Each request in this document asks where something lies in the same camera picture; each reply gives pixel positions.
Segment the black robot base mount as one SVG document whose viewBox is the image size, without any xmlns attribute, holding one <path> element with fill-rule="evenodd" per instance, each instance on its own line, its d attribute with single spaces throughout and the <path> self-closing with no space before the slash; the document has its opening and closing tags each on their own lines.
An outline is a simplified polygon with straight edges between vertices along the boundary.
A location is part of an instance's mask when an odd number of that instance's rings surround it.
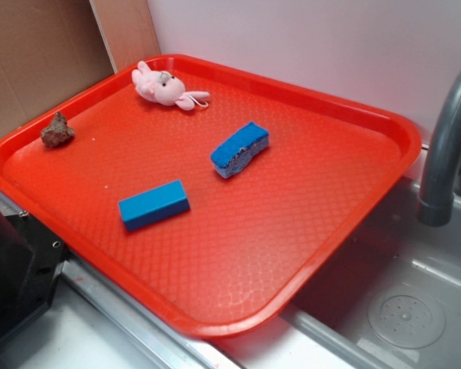
<svg viewBox="0 0 461 369">
<path fill-rule="evenodd" d="M 65 253 L 33 215 L 0 211 L 0 344 L 51 307 Z"/>
</svg>

